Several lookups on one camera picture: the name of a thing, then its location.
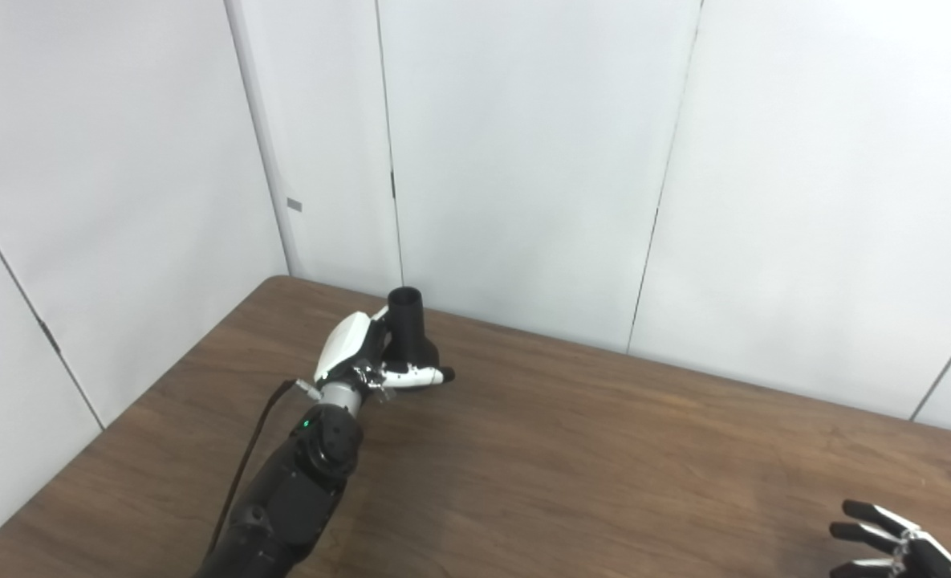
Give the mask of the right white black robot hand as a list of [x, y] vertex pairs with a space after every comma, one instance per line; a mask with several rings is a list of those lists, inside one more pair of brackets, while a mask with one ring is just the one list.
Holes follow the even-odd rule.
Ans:
[[886, 556], [850, 560], [832, 568], [831, 577], [951, 577], [951, 552], [919, 524], [857, 500], [844, 500], [842, 512], [853, 520], [831, 523], [831, 537], [864, 543]]

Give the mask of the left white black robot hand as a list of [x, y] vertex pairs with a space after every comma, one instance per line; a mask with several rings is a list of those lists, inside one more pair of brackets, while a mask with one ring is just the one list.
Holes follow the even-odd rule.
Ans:
[[426, 334], [423, 304], [389, 303], [375, 315], [355, 311], [332, 330], [319, 356], [311, 397], [358, 416], [372, 396], [388, 400], [452, 383]]

